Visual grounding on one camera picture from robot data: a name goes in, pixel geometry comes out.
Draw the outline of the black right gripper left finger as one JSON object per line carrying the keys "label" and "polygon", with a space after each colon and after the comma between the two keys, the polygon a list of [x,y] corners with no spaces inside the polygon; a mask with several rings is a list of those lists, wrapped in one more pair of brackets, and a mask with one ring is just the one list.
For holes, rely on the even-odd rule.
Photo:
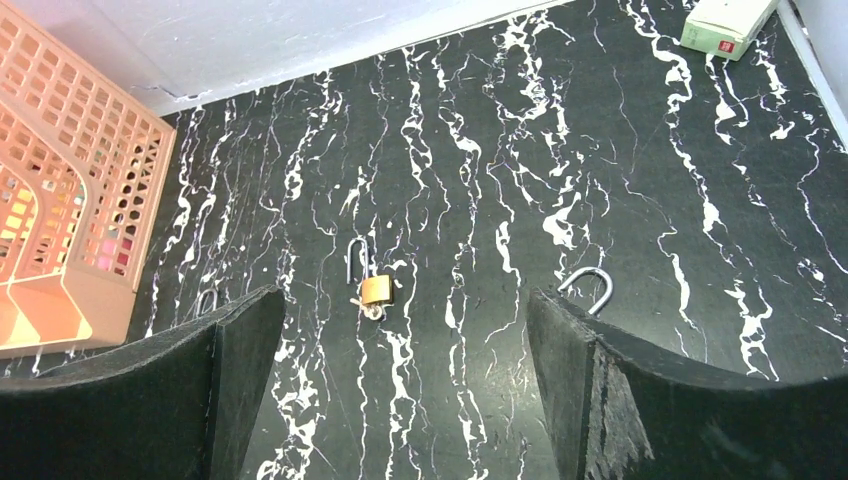
{"label": "black right gripper left finger", "polygon": [[172,329],[1,383],[5,479],[235,479],[280,342],[258,288]]}

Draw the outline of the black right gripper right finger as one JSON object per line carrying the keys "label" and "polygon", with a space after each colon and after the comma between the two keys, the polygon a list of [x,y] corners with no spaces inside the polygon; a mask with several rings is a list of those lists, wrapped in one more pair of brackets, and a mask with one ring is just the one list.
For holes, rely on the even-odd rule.
{"label": "black right gripper right finger", "polygon": [[533,289],[526,325],[563,479],[843,479],[847,380],[702,363]]}

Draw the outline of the small brass padlock with key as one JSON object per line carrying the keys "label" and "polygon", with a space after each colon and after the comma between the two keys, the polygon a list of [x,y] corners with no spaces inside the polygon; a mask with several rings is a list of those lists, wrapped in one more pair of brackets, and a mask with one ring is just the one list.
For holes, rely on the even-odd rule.
{"label": "small brass padlock with key", "polygon": [[354,280],[354,249],[360,248],[363,254],[361,282],[359,285],[359,297],[351,298],[349,302],[355,305],[359,312],[371,321],[382,321],[386,315],[386,306],[393,304],[394,284],[390,275],[372,275],[370,273],[371,250],[369,241],[365,237],[355,237],[347,246],[346,258],[346,283],[353,284]]}

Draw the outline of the padlock with silver shackle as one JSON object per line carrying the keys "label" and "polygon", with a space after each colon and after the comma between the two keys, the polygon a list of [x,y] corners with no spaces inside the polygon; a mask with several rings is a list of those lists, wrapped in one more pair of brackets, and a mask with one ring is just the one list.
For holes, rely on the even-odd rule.
{"label": "padlock with silver shackle", "polygon": [[590,315],[597,316],[610,302],[614,294],[612,276],[603,268],[597,266],[580,267],[568,274],[556,288],[556,291],[567,296],[573,290],[583,287],[585,294],[591,298],[592,304],[587,309]]}

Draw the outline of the pink plastic file organizer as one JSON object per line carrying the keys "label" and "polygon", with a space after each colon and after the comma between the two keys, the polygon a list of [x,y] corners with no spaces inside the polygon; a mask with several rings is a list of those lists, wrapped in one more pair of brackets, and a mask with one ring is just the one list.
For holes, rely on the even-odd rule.
{"label": "pink plastic file organizer", "polygon": [[1,355],[121,344],[175,130],[1,5]]}

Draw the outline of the white green small box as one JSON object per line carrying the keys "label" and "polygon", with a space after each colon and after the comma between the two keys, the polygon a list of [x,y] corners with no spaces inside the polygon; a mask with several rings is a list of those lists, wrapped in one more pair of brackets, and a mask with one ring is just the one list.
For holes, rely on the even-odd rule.
{"label": "white green small box", "polygon": [[680,45],[738,61],[777,3],[777,0],[700,0],[686,17]]}

